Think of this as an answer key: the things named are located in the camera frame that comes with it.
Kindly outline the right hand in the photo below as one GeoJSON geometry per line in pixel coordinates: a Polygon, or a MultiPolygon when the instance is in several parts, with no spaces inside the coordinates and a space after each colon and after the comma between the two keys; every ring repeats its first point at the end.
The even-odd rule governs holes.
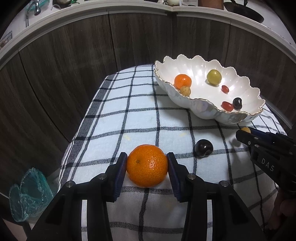
{"type": "Polygon", "coordinates": [[[295,217],[295,196],[278,189],[274,207],[268,220],[268,228],[276,230],[280,227],[280,217],[295,217]]]}

